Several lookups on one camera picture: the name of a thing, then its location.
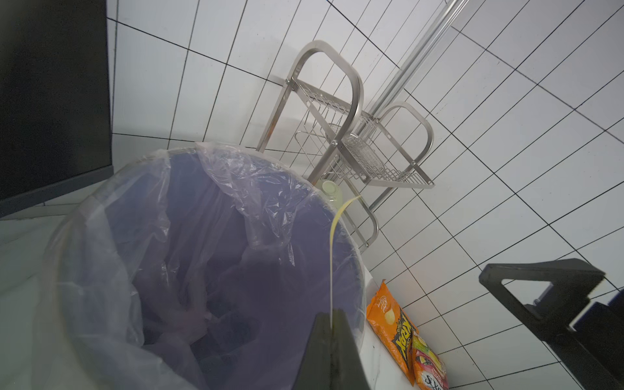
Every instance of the snack package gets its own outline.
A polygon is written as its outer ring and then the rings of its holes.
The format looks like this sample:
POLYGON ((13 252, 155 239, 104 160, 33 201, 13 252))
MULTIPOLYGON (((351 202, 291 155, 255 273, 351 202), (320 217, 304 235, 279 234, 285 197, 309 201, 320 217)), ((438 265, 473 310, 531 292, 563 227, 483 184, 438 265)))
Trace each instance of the snack package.
POLYGON ((418 334, 417 329, 384 282, 366 307, 366 319, 413 386, 412 332, 418 334))
POLYGON ((417 329, 412 333, 412 357, 414 359, 414 376, 422 390, 449 390, 444 362, 429 349, 429 346, 418 335, 417 329))

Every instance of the metal shelf rack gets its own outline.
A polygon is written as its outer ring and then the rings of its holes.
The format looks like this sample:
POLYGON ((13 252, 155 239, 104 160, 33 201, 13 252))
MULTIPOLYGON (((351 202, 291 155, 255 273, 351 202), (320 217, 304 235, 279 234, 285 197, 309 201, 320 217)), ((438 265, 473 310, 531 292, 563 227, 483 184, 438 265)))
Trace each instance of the metal shelf rack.
MULTIPOLYGON (((373 117, 362 110, 363 90, 359 74, 329 44, 323 41, 307 44, 295 59, 256 150, 264 152, 286 101, 294 91, 308 109, 302 118, 303 130, 295 130, 293 137, 299 145, 299 153, 305 154, 314 167, 307 177, 313 185, 321 178, 343 181, 355 195, 359 195, 359 191, 352 180, 387 188, 432 188, 433 181, 418 166, 433 141, 431 125, 405 102, 393 103, 383 109, 378 117, 373 117), (351 83, 351 103, 298 79, 305 62, 317 52, 323 52, 345 73, 351 83), (427 142, 416 158, 412 158, 382 124, 394 109, 408 110, 427 132, 427 142), (380 137, 388 139, 405 158, 407 167, 404 170, 395 168, 381 153, 376 145, 376 140, 382 139, 380 137)), ((379 205, 388 193, 385 191, 373 204, 379 205)), ((368 239, 363 237, 349 214, 344 215, 364 243, 365 250, 377 238, 379 225, 366 201, 360 197, 359 203, 373 223, 373 233, 368 239)))

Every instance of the metal pole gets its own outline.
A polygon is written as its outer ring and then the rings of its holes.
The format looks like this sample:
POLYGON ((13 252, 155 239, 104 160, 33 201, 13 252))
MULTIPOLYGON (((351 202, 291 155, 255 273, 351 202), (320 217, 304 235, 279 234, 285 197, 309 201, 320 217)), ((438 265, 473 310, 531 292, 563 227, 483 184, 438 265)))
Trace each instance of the metal pole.
MULTIPOLYGON (((436 46, 440 38, 444 35, 446 30, 451 26, 457 15, 461 12, 464 6, 469 0, 451 0, 446 8, 440 12, 436 17, 436 20, 429 26, 427 32, 422 37, 418 45, 411 52, 403 67, 394 76, 390 84, 386 87, 384 92, 379 96, 379 99, 373 104, 373 108, 370 110, 373 117, 378 117, 379 114, 388 105, 392 104, 397 95, 401 92, 401 89, 407 84, 409 79, 412 78, 414 73, 420 68, 427 56, 431 53, 436 46)), ((392 192, 393 188, 386 188, 380 196, 375 199, 371 204, 370 209, 374 210, 377 206, 383 202, 383 200, 392 192)))

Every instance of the trash can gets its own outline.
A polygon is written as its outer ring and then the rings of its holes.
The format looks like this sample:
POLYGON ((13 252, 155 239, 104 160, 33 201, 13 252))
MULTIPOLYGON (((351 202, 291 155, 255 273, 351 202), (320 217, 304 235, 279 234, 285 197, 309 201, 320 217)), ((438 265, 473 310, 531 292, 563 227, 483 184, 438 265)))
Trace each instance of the trash can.
MULTIPOLYGON (((333 210, 276 160, 160 150, 82 202, 48 244, 33 388, 290 389, 329 311, 333 210)), ((344 225, 334 307, 359 345, 363 268, 344 225)))

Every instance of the black object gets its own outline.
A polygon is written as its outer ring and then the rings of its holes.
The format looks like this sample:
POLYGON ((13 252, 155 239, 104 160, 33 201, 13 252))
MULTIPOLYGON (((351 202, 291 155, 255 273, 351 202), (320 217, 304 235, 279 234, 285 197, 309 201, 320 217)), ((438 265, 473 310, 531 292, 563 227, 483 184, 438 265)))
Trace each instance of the black object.
POLYGON ((587 295, 605 273, 580 259, 533 264, 488 264, 479 281, 514 316, 545 341, 587 390, 624 389, 624 298, 609 305, 589 304, 587 295), (501 283, 503 279, 549 281, 534 305, 523 305, 501 283))
POLYGON ((110 177, 104 0, 0 1, 0 217, 110 177))
POLYGON ((370 390, 344 311, 318 313, 293 390, 370 390))

